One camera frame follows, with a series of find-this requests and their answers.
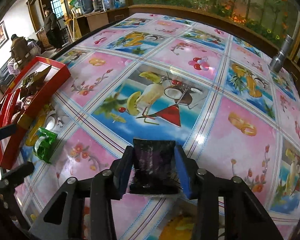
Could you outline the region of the red white cardboard box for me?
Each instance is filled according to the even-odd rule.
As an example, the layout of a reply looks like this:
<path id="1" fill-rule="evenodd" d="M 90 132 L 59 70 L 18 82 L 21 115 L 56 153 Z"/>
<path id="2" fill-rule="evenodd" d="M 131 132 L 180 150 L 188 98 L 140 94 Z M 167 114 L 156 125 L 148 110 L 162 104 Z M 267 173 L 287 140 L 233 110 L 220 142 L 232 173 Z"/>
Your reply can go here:
<path id="1" fill-rule="evenodd" d="M 36 56 L 21 70 L 4 93 L 0 110 L 3 106 L 4 97 L 20 88 L 25 77 L 33 72 L 41 72 L 48 66 L 51 66 L 51 70 L 44 80 L 43 87 L 35 95 L 23 99 L 20 99 L 19 96 L 17 100 L 10 124 L 15 125 L 15 132 L 5 139 L 0 139 L 0 167 L 2 168 L 7 170 L 12 168 L 18 157 L 19 145 L 32 122 L 43 110 L 44 105 L 50 101 L 51 96 L 67 81 L 71 74 L 66 64 Z"/>

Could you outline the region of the green candy wrapper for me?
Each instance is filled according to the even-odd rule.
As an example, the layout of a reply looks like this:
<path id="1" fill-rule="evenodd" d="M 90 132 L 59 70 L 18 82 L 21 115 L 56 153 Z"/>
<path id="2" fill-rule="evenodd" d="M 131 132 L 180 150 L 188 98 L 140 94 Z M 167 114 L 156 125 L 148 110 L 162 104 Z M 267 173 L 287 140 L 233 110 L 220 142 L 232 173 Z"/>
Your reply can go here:
<path id="1" fill-rule="evenodd" d="M 57 139 L 57 134 L 43 127 L 39 127 L 36 135 L 38 139 L 33 147 L 34 153 L 40 160 L 50 164 L 50 159 L 53 154 L 52 146 Z"/>

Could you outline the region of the grey metal flashlight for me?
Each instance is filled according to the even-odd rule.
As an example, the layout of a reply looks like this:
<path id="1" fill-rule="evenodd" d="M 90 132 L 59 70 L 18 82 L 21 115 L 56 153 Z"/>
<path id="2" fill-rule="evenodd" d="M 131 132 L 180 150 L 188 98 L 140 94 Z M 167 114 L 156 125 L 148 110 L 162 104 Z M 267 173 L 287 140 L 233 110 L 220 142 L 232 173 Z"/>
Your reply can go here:
<path id="1" fill-rule="evenodd" d="M 284 61 L 288 56 L 288 52 L 290 50 L 290 46 L 292 45 L 292 43 L 293 43 L 293 38 L 287 35 L 277 55 L 275 55 L 270 62 L 269 69 L 271 72 L 278 73 L 281 70 Z"/>

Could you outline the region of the standing person dark coat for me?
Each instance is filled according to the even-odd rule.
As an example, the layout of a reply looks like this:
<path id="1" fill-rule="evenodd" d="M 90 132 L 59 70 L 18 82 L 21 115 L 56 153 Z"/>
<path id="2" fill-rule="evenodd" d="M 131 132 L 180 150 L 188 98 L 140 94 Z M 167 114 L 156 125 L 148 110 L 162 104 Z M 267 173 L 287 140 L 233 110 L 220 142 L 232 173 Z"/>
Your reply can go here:
<path id="1" fill-rule="evenodd" d="M 55 51 L 59 52 L 62 49 L 63 44 L 57 17 L 52 12 L 51 8 L 46 8 L 44 13 L 44 30 L 46 32 L 47 39 L 49 44 L 55 48 Z"/>

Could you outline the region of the patterned plastic tablecloth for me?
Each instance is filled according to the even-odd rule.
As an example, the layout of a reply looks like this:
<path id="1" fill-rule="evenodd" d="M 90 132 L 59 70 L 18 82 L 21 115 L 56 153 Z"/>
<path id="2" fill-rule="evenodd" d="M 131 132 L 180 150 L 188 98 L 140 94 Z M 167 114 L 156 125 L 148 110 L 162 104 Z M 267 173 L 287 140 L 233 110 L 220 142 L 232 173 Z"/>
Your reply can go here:
<path id="1" fill-rule="evenodd" d="M 20 147 L 34 172 L 17 188 L 32 224 L 69 178 L 91 178 L 133 139 L 174 140 L 215 176 L 241 177 L 284 239 L 300 221 L 300 97 L 289 72 L 209 25 L 137 13 L 57 59 L 70 78 Z M 33 147 L 38 128 L 57 134 L 50 164 Z"/>

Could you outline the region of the red long snack packet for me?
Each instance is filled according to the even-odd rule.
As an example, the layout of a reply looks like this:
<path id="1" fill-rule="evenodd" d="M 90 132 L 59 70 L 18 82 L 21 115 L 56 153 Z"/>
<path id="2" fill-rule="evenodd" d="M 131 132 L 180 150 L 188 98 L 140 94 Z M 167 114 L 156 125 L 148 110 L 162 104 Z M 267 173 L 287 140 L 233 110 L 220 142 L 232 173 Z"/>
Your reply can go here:
<path id="1" fill-rule="evenodd" d="M 11 124 L 14 108 L 19 98 L 19 94 L 20 88 L 13 93 L 8 93 L 4 97 L 3 106 L 0 110 L 0 128 Z"/>

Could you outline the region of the gold brown snack packet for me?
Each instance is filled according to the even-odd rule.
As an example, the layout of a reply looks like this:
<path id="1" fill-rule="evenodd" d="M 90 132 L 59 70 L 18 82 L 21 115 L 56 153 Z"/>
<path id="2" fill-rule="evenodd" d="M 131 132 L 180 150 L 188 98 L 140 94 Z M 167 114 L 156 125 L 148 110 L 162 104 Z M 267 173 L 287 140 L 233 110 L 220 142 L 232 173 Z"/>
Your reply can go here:
<path id="1" fill-rule="evenodd" d="M 25 77 L 21 82 L 20 99 L 35 95 L 43 87 L 44 80 L 50 70 L 51 66 L 48 66 L 41 72 L 33 72 Z"/>

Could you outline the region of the glass floral display cabinet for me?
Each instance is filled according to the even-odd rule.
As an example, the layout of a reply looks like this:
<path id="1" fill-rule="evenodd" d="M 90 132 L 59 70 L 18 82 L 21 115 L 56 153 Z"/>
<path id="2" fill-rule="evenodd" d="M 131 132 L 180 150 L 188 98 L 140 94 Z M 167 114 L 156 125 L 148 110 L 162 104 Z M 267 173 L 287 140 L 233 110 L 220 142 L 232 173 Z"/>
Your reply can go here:
<path id="1" fill-rule="evenodd" d="M 291 56 L 300 51 L 300 11 L 293 0 L 128 0 L 128 4 L 135 11 L 211 23 L 270 49 L 279 48 L 290 36 Z"/>

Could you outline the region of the seated person in brown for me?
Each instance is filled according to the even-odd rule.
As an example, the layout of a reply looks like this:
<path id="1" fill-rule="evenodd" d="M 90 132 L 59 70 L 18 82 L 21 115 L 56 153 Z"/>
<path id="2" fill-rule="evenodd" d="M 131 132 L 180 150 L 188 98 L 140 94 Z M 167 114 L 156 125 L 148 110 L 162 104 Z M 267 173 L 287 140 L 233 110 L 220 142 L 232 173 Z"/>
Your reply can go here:
<path id="1" fill-rule="evenodd" d="M 30 61 L 30 48 L 28 47 L 25 38 L 19 37 L 16 34 L 11 36 L 11 41 L 11 57 L 17 63 L 18 68 L 23 69 L 24 66 Z"/>

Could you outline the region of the dark purple snack packet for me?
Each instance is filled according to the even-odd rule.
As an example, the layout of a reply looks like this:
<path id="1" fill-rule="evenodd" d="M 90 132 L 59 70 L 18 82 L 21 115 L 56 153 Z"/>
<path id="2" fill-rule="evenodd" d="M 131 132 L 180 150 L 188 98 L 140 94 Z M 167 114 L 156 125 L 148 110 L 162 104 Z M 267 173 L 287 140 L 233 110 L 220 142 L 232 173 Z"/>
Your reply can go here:
<path id="1" fill-rule="evenodd" d="M 174 195 L 179 187 L 172 179 L 174 169 L 173 140 L 133 139 L 134 177 L 131 194 Z"/>

